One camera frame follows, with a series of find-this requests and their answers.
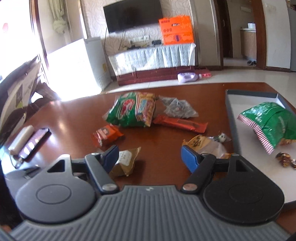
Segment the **purple smartphone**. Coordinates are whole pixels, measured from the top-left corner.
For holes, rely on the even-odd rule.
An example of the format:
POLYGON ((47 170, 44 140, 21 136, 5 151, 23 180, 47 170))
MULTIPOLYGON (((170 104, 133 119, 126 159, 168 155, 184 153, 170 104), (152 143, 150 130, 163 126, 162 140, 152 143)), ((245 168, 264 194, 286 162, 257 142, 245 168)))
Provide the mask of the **purple smartphone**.
POLYGON ((50 134, 51 132, 48 128, 41 128, 37 130, 26 142, 18 156, 23 160, 29 158, 29 156, 31 156, 31 154, 37 149, 41 142, 50 134))

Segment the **wooden kitchen counter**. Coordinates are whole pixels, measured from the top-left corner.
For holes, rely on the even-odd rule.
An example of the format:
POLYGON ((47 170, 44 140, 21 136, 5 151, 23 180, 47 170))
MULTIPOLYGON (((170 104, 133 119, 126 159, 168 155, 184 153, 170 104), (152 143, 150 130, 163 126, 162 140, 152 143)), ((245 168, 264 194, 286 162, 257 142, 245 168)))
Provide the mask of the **wooden kitchen counter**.
POLYGON ((257 59, 256 32, 254 30, 241 29, 241 54, 249 60, 257 59))

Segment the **purple detergent bottle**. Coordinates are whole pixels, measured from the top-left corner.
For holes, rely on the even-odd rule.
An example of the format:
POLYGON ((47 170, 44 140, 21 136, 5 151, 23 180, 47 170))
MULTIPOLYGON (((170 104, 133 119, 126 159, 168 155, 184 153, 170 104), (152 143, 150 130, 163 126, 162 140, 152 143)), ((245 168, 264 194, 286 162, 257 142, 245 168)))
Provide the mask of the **purple detergent bottle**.
POLYGON ((188 82, 196 82, 197 80, 202 79, 202 74, 197 74, 193 72, 185 72, 179 73, 177 75, 178 83, 188 83, 188 82))

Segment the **long orange snack bar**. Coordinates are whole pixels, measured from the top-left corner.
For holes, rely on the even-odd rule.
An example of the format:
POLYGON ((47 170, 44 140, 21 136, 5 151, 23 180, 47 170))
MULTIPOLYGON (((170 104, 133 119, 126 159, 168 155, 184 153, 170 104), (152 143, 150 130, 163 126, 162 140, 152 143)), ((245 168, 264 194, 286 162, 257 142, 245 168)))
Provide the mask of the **long orange snack bar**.
POLYGON ((191 120, 184 120, 181 118, 172 118, 165 115, 157 115, 152 121, 156 125, 169 126, 172 128, 178 128, 181 130, 187 130, 195 133, 206 132, 208 123, 197 123, 191 120))

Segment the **pair of slippers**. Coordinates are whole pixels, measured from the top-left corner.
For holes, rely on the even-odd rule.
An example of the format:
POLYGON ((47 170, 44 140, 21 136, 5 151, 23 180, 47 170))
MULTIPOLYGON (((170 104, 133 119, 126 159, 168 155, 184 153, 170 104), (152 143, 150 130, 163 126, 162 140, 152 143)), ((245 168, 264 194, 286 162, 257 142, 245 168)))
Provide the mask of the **pair of slippers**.
POLYGON ((254 61, 248 60, 247 61, 247 65, 248 66, 256 66, 257 65, 257 62, 255 60, 254 61))

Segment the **white patterned cabinet cloth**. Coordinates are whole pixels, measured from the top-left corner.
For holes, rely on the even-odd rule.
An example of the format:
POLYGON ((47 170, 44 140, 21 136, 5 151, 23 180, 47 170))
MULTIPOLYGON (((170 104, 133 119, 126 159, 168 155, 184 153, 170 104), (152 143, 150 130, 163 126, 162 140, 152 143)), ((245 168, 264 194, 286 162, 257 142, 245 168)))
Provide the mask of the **white patterned cabinet cloth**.
POLYGON ((116 76, 161 68, 195 65, 196 44, 159 45, 109 56, 116 76))

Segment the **yellow clear biscuit bag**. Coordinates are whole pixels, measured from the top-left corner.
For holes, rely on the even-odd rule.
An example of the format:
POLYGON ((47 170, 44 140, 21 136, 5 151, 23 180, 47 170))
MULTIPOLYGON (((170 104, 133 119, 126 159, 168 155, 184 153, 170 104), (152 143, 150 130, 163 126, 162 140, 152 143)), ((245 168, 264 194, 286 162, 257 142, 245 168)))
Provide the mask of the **yellow clear biscuit bag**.
POLYGON ((198 154, 208 153, 219 159, 228 159, 232 153, 227 152, 223 144, 230 141, 231 139, 225 133, 221 133, 213 137, 197 135, 189 141, 183 140, 182 145, 190 147, 198 154))

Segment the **green shrimp chips bag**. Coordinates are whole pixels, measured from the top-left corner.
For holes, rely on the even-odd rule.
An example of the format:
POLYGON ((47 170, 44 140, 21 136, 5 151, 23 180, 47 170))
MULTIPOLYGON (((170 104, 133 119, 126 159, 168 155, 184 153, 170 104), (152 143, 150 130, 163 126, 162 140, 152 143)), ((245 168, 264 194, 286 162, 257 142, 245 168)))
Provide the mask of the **green shrimp chips bag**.
POLYGON ((118 95, 103 119, 115 126, 149 127, 156 108, 156 96, 148 92, 128 92, 118 95))

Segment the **green striped snack bag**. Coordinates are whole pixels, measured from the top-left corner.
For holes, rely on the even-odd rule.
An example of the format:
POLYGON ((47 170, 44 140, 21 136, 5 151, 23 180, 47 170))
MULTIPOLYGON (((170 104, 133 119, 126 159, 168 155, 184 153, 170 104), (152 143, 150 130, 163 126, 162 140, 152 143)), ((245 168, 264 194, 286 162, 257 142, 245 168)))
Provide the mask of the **green striped snack bag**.
POLYGON ((275 102, 253 106, 237 119, 253 129, 267 154, 279 144, 295 142, 295 115, 275 102))

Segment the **orange gift box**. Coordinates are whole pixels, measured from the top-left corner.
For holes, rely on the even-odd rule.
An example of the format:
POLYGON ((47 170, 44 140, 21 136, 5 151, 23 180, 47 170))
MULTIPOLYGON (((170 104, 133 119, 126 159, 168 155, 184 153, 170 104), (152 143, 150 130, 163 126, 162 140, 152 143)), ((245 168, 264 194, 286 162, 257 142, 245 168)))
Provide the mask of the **orange gift box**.
POLYGON ((194 43, 193 28, 189 16, 179 15, 159 19, 159 26, 164 45, 194 43))

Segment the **small orange snack packet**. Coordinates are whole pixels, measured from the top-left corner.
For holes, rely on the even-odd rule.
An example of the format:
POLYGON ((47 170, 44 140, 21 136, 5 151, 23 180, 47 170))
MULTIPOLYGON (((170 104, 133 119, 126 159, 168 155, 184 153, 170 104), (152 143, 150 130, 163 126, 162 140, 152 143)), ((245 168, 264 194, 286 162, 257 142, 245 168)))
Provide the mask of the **small orange snack packet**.
POLYGON ((117 139, 123 137, 124 134, 112 124, 107 124, 102 128, 99 128, 91 134, 91 139, 95 147, 105 147, 112 144, 117 139))

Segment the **black wall television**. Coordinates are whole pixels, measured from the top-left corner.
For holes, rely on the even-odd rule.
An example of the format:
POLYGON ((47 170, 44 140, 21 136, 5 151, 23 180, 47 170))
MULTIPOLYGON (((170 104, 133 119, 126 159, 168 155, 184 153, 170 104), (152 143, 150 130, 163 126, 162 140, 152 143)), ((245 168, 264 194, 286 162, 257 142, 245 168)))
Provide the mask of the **black wall television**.
POLYGON ((157 24, 163 18, 159 0, 119 1, 103 7, 110 33, 157 24))

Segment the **brown foil candy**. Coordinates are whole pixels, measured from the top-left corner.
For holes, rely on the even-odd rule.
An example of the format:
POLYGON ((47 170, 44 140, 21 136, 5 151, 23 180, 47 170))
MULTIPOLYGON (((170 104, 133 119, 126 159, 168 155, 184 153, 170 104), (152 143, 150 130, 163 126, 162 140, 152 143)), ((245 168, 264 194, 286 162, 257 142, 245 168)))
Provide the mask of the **brown foil candy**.
POLYGON ((292 159, 288 153, 278 153, 275 157, 283 167, 291 166, 296 169, 295 159, 292 159))

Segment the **olive gold snack packet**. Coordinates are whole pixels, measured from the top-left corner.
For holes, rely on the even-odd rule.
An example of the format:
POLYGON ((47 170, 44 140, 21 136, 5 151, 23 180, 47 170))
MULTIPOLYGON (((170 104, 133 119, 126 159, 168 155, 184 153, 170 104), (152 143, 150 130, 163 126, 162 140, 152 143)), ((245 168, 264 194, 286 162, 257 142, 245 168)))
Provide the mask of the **olive gold snack packet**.
POLYGON ((111 178, 116 178, 131 175, 134 170, 136 158, 140 151, 141 147, 120 151, 119 158, 109 173, 109 176, 111 178))

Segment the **grey clear peanut packet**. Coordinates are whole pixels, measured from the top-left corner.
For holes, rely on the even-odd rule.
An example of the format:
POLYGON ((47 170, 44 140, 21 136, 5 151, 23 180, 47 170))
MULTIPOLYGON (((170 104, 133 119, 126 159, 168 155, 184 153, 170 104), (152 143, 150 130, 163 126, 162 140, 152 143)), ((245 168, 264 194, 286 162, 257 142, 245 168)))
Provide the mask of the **grey clear peanut packet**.
POLYGON ((172 118, 195 118, 199 114, 186 100, 179 100, 175 97, 159 96, 159 100, 165 106, 164 113, 172 118))

